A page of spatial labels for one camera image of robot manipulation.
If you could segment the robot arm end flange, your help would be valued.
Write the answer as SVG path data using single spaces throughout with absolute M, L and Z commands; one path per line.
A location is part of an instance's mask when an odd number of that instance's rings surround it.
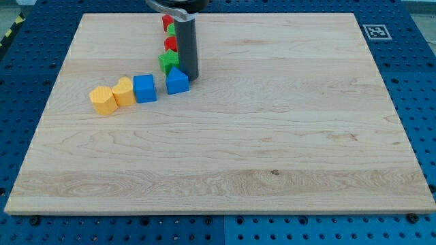
M 156 12 L 187 22 L 195 19 L 207 7 L 209 0 L 145 0 L 145 3 Z

